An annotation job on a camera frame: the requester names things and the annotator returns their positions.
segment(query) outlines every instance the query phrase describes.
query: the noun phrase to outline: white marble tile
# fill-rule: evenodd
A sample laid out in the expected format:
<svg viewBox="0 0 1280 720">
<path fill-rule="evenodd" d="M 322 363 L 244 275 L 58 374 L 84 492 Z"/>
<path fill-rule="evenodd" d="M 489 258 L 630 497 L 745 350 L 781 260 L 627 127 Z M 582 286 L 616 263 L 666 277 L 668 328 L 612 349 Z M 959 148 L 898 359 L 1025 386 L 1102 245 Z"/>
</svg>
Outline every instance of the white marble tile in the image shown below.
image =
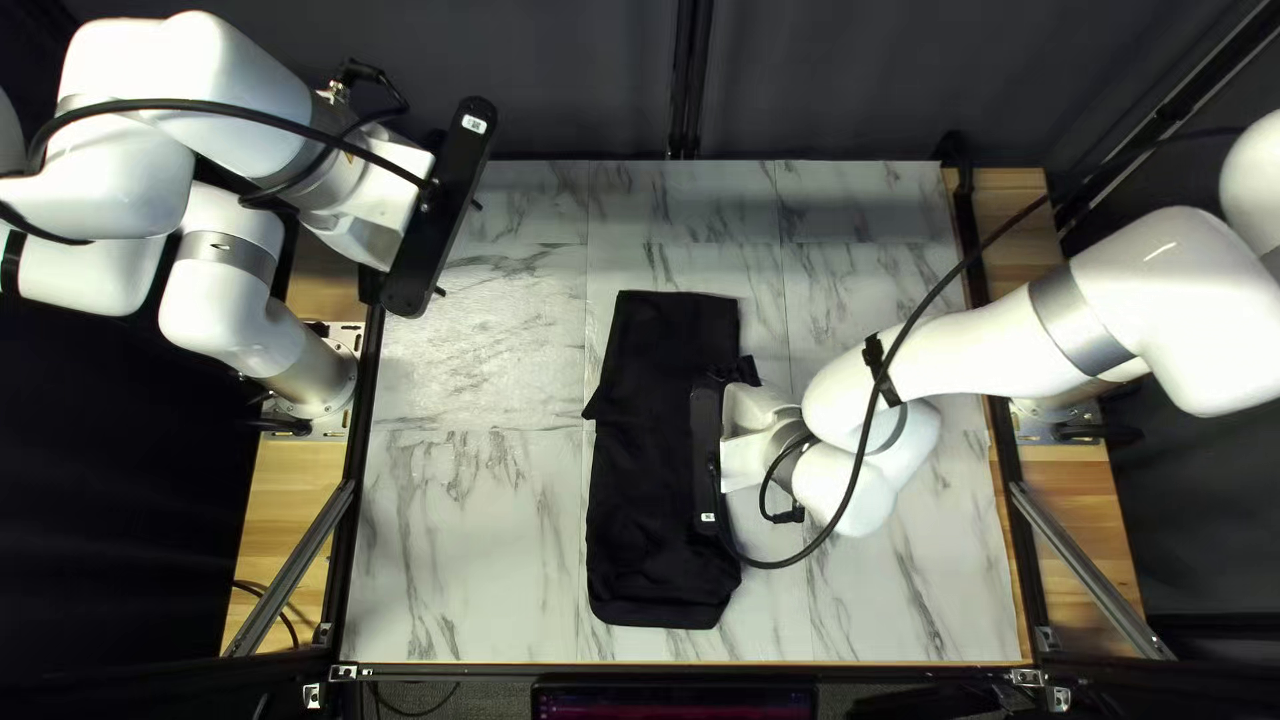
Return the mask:
<svg viewBox="0 0 1280 720">
<path fill-rule="evenodd" d="M 586 160 L 485 165 L 458 242 L 586 242 Z"/>
<path fill-rule="evenodd" d="M 599 384 L 620 290 L 705 292 L 739 301 L 739 346 L 760 378 L 791 387 L 777 243 L 596 242 L 586 246 L 586 397 Z"/>
<path fill-rule="evenodd" d="M 594 433 L 584 429 L 582 527 L 591 475 Z M 773 560 L 800 550 L 800 525 L 773 525 L 756 509 L 756 488 L 728 496 L 739 546 L 753 557 Z M 769 488 L 769 507 L 787 507 L 788 496 Z M 579 536 L 580 555 L 586 557 L 586 542 Z M 591 614 L 586 597 L 586 570 L 579 577 L 577 659 L 582 662 L 686 662 L 686 661 L 780 661 L 809 660 L 813 639 L 809 623 L 808 591 L 803 565 L 785 570 L 742 569 L 742 584 L 710 630 L 630 628 L 607 625 Z"/>
<path fill-rule="evenodd" d="M 375 427 L 577 428 L 586 247 L 454 243 L 416 320 L 388 315 Z"/>
<path fill-rule="evenodd" d="M 772 160 L 591 163 L 590 242 L 777 242 Z"/>
<path fill-rule="evenodd" d="M 823 365 L 861 345 L 867 336 L 905 320 L 957 259 L 956 249 L 945 243 L 783 245 L 796 393 Z M 933 301 L 927 315 L 957 310 L 964 310 L 960 281 Z"/>
<path fill-rule="evenodd" d="M 783 242 L 954 242 L 937 163 L 778 160 Z"/>
<path fill-rule="evenodd" d="M 573 661 L 581 442 L 374 430 L 342 656 Z"/>
<path fill-rule="evenodd" d="M 955 260 L 938 243 L 785 246 L 795 387 L 905 319 Z M 963 309 L 959 283 L 936 302 Z M 942 413 L 938 447 L 890 520 L 865 538 L 833 538 L 808 562 L 818 660 L 1019 659 L 982 406 L 966 395 L 931 402 Z"/>
</svg>

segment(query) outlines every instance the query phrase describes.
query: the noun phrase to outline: dark background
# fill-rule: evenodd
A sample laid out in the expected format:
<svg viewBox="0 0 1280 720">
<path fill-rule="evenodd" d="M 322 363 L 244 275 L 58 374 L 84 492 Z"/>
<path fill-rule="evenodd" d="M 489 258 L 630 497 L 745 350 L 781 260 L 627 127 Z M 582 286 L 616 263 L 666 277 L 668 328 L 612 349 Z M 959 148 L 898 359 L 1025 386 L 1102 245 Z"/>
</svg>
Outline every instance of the dark background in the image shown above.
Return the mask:
<svg viewBox="0 0 1280 720">
<path fill-rule="evenodd" d="M 0 85 L 47 119 L 79 22 L 212 10 L 320 85 L 357 56 L 413 104 L 500 109 L 498 158 L 658 158 L 677 0 L 0 0 Z M 961 129 L 982 164 L 1057 177 L 1115 147 L 1254 0 L 721 1 L 704 158 L 928 158 Z M 1280 106 L 1280 45 L 1188 128 Z M 1229 142 L 1148 160 L 1066 238 L 1084 247 L 1171 202 L 1210 210 Z M 220 648 L 255 437 L 223 369 L 125 322 L 0 299 L 0 642 L 29 675 Z M 1155 383 L 1111 413 L 1149 439 L 1115 454 L 1148 611 L 1280 612 L 1280 409 L 1172 411 Z"/>
</svg>

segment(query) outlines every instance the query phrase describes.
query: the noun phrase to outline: black garment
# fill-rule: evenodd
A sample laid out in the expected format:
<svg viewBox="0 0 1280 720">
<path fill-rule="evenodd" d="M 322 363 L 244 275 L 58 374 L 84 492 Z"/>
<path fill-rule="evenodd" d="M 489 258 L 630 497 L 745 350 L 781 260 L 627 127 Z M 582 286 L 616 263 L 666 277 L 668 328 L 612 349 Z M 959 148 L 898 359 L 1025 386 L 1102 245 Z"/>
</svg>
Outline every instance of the black garment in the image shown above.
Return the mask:
<svg viewBox="0 0 1280 720">
<path fill-rule="evenodd" d="M 737 560 L 694 529 L 689 393 L 737 360 L 737 301 L 622 291 L 600 386 L 586 510 L 591 611 L 613 625 L 716 626 L 741 582 Z"/>
</svg>

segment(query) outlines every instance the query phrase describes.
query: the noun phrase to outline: qr code label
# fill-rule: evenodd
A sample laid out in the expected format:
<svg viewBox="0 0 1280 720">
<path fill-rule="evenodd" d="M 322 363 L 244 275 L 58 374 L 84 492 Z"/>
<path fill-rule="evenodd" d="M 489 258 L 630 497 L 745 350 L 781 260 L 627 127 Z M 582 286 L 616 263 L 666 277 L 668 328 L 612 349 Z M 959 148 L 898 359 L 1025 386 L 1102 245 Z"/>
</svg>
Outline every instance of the qr code label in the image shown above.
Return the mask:
<svg viewBox="0 0 1280 720">
<path fill-rule="evenodd" d="M 489 129 L 489 123 L 474 115 L 462 115 L 462 127 L 476 135 L 484 135 L 484 131 Z"/>
</svg>

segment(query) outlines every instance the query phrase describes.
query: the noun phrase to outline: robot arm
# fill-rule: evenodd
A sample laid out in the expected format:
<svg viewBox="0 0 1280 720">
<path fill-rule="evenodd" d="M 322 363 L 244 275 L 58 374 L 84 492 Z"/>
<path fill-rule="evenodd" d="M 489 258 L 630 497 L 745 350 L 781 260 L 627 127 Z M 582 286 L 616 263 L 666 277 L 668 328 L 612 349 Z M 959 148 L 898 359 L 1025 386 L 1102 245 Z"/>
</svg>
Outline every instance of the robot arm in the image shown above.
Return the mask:
<svg viewBox="0 0 1280 720">
<path fill-rule="evenodd" d="M 920 320 L 887 373 L 901 404 L 890 407 L 879 398 L 858 486 L 836 530 L 864 536 L 888 516 L 897 491 L 937 442 L 931 396 L 1046 398 L 1149 372 L 1180 409 L 1199 416 L 1280 397 L 1280 286 L 1257 258 L 1280 246 L 1280 186 L 1267 181 L 1280 181 L 1277 149 L 1280 113 L 1256 123 L 1224 167 L 1224 206 L 1244 238 L 1202 210 L 1166 208 L 991 305 Z M 829 521 L 873 391 L 868 345 L 890 346 L 901 327 L 823 368 L 799 418 L 756 407 L 756 419 L 744 423 L 741 409 L 760 391 L 730 386 L 722 489 L 759 482 L 777 448 L 808 430 L 822 442 L 776 477 L 819 521 Z"/>
<path fill-rule="evenodd" d="M 297 418 L 340 409 L 356 387 L 355 356 L 326 345 L 270 295 L 284 241 L 280 219 L 197 182 L 179 232 L 160 301 L 160 332 L 169 342 L 256 379 Z"/>
<path fill-rule="evenodd" d="M 84 24 L 72 40 L 59 114 L 109 100 L 221 102 L 338 135 L 355 122 L 333 92 L 311 92 L 225 20 L 204 12 L 172 18 L 114 18 Z M 425 178 L 434 155 L 370 124 L 351 142 Z M 31 224 L 76 240 L 140 238 L 172 232 L 183 218 L 195 154 L 271 187 L 312 168 L 323 143 L 246 119 L 141 110 L 100 115 L 55 133 L 37 174 L 0 178 L 0 200 Z M 283 200 L 302 223 L 347 258 L 390 269 L 419 188 L 360 158 L 332 152 Z"/>
<path fill-rule="evenodd" d="M 182 241 L 159 313 L 165 337 L 256 378 L 284 398 L 280 405 L 292 415 L 314 419 L 340 411 L 355 387 L 353 356 L 330 347 L 269 295 L 283 240 L 280 220 L 242 208 L 229 192 L 193 183 L 197 152 L 259 187 L 288 182 L 292 187 L 279 197 L 300 210 L 305 227 L 338 252 L 383 272 L 393 269 L 415 217 L 433 223 L 415 245 L 443 252 L 447 245 L 438 246 L 448 238 L 430 233 L 451 232 L 449 223 L 456 232 L 461 210 L 448 217 L 429 211 L 419 200 L 425 183 L 404 179 L 425 179 L 435 156 L 381 126 L 357 124 L 340 90 L 311 92 L 209 13 L 84 24 L 67 53 L 59 114 L 111 100 L 219 102 L 342 137 L 398 165 L 401 177 L 358 154 L 330 152 L 326 143 L 275 127 L 157 109 L 69 123 L 49 138 L 38 172 L 18 174 L 24 169 L 22 136 L 0 94 L 0 173 L 6 173 L 0 177 L 0 201 L 6 217 L 19 229 L 93 241 L 65 245 L 0 224 L 0 292 L 102 315 L 132 314 L 148 293 L 166 237 L 177 231 Z M 483 137 L 483 150 L 494 122 L 488 108 L 488 126 L 466 126 Z M 471 179 L 474 188 L 484 158 L 456 161 L 434 184 L 448 184 L 461 196 L 453 184 Z M 407 270 L 422 272 L 416 265 Z M 398 309 L 421 313 L 422 304 L 408 297 Z"/>
</svg>

